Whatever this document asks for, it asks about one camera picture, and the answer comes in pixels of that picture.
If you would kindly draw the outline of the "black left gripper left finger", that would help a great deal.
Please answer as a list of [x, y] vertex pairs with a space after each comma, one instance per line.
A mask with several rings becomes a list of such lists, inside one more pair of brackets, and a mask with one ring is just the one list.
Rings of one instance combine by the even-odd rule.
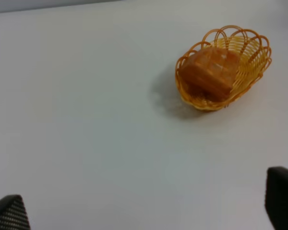
[[0, 200], [0, 230], [30, 230], [30, 223], [20, 195]]

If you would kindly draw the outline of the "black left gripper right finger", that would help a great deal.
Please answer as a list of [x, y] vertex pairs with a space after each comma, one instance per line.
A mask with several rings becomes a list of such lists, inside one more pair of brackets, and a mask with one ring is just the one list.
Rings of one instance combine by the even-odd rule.
[[288, 230], [288, 169], [267, 170], [265, 210], [275, 230]]

